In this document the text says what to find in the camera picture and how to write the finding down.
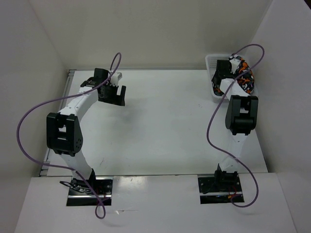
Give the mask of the camouflage orange black shorts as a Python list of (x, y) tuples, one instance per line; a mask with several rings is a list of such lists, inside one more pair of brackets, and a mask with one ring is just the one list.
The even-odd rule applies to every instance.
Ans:
[[(233, 74), (234, 78), (237, 78), (240, 74), (250, 70), (250, 67), (248, 65), (248, 63), (241, 57), (238, 55), (231, 55), (228, 58), (222, 58), (222, 59), (218, 59), (218, 60), (229, 60), (230, 57), (236, 57), (238, 59), (241, 60), (241, 63), (238, 67), (238, 69), (236, 70), (236, 72)], [(222, 97), (222, 95), (224, 94), (221, 89), (220, 89), (220, 85), (221, 85), (221, 81), (222, 80), (214, 80), (213, 78), (211, 79), (212, 82), (212, 90), (213, 90), (213, 94), (215, 96), (218, 97)], [(254, 86), (255, 86), (255, 81), (254, 81), (254, 76), (252, 71), (247, 72), (246, 74), (240, 76), (237, 79), (237, 83), (239, 84), (239, 86), (247, 93), (247, 94), (251, 94), (254, 90)]]

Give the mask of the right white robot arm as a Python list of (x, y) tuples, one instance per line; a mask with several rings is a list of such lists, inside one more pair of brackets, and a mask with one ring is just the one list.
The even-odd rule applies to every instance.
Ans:
[(243, 58), (230, 56), (228, 60), (217, 61), (212, 83), (214, 94), (229, 100), (225, 127), (231, 139), (227, 151), (239, 159), (257, 121), (258, 98), (250, 95), (254, 88), (252, 72)]

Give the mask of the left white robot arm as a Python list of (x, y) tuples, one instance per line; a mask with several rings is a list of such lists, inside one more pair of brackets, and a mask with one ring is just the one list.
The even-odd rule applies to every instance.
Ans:
[(119, 86), (122, 73), (96, 68), (74, 97), (57, 113), (46, 119), (47, 146), (65, 161), (72, 170), (72, 181), (63, 185), (79, 193), (91, 194), (97, 188), (96, 176), (82, 153), (83, 135), (80, 127), (88, 109), (96, 102), (124, 106), (125, 86)]

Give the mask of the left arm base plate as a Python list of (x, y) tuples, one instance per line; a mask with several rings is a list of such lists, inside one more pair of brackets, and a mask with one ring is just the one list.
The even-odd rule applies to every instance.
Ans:
[[(66, 206), (96, 206), (99, 202), (93, 192), (83, 181), (72, 179), (70, 182), (60, 181), (69, 188)], [(113, 177), (96, 177), (94, 191), (103, 201), (104, 206), (111, 206)]]

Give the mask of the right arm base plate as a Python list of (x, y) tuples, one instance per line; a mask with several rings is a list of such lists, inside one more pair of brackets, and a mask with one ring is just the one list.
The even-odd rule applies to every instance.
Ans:
[(239, 177), (228, 184), (216, 182), (213, 175), (198, 176), (200, 204), (244, 203)]

